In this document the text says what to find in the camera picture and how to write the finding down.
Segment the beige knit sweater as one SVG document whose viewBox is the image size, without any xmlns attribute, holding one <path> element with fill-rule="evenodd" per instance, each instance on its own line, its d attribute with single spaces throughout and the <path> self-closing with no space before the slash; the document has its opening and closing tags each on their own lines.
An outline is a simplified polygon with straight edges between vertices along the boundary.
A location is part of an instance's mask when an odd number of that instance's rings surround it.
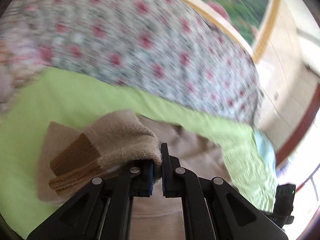
<svg viewBox="0 0 320 240">
<path fill-rule="evenodd" d="M 111 179 L 133 161 L 151 160 L 152 194 L 134 198 L 129 239 L 186 239 L 181 199 L 163 195 L 162 144 L 198 177 L 229 179 L 217 143 L 182 126 L 117 111 L 81 131 L 50 123 L 40 157 L 39 197 L 62 206 L 91 179 Z"/>
</svg>

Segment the light blue quilt edge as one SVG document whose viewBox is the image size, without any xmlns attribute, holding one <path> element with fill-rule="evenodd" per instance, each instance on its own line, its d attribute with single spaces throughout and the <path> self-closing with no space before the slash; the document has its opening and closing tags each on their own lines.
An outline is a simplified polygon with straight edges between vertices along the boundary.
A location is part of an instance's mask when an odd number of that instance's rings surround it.
<svg viewBox="0 0 320 240">
<path fill-rule="evenodd" d="M 259 155 L 270 170 L 276 169 L 276 154 L 272 142 L 267 138 L 264 132 L 254 131 L 254 140 Z"/>
</svg>

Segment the light green bed sheet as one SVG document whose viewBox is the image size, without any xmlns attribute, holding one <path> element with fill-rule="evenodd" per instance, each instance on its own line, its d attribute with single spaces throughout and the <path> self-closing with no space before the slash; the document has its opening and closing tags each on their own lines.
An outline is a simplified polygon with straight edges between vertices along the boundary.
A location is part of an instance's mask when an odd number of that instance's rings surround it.
<svg viewBox="0 0 320 240">
<path fill-rule="evenodd" d="M 131 87 L 48 68 L 20 90 L 1 120 L 1 215 L 12 230 L 26 238 L 55 210 L 39 200 L 36 190 L 37 163 L 49 123 L 84 128 L 120 109 L 179 124 L 218 143 L 240 193 L 258 209 L 273 210 L 276 175 L 257 152 L 251 126 L 192 111 Z"/>
</svg>

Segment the rose floral bedspread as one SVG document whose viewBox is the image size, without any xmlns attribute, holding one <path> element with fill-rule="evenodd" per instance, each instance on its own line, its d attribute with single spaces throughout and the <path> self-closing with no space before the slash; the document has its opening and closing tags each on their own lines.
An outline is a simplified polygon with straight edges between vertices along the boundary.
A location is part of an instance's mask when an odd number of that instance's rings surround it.
<svg viewBox="0 0 320 240">
<path fill-rule="evenodd" d="M 10 70 L 52 66 L 255 125 L 251 56 L 182 0 L 13 0 L 1 17 Z"/>
</svg>

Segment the gold framed floral painting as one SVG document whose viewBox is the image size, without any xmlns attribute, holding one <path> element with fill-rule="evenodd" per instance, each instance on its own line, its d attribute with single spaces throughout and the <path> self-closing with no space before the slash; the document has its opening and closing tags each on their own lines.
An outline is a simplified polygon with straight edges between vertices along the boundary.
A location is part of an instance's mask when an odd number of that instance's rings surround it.
<svg viewBox="0 0 320 240">
<path fill-rule="evenodd" d="M 234 38 L 255 63 L 265 52 L 280 0 L 184 0 Z"/>
</svg>

